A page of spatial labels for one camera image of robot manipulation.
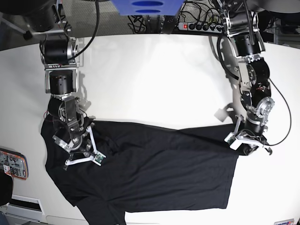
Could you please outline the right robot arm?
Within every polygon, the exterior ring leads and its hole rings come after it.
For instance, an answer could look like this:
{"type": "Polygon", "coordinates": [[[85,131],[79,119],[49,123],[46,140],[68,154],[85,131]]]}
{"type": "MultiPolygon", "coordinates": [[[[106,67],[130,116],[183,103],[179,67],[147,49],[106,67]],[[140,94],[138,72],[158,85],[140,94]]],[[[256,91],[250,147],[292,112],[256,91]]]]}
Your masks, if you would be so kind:
{"type": "Polygon", "coordinates": [[[26,35],[40,39],[41,61],[45,67],[45,92],[51,94],[47,111],[55,127],[54,142],[71,156],[92,155],[88,122],[79,108],[79,49],[69,36],[66,15],[59,0],[2,0],[0,11],[21,16],[26,35]]]}

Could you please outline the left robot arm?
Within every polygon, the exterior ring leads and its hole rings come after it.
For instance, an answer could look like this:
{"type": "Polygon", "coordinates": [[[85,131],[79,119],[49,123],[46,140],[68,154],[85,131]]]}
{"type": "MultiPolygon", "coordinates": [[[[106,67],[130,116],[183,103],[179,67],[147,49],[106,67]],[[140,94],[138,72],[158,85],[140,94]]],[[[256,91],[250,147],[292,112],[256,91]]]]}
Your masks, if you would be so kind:
{"type": "Polygon", "coordinates": [[[270,69],[261,53],[265,51],[259,30],[258,13],[248,0],[214,0],[223,31],[217,39],[217,54],[224,71],[238,81],[240,102],[245,115],[236,114],[234,131],[225,138],[233,150],[248,156],[258,148],[272,154],[273,144],[263,135],[267,131],[268,117],[275,105],[271,97],[270,69]],[[233,74],[225,65],[220,51],[221,39],[228,39],[237,60],[233,74]]]}

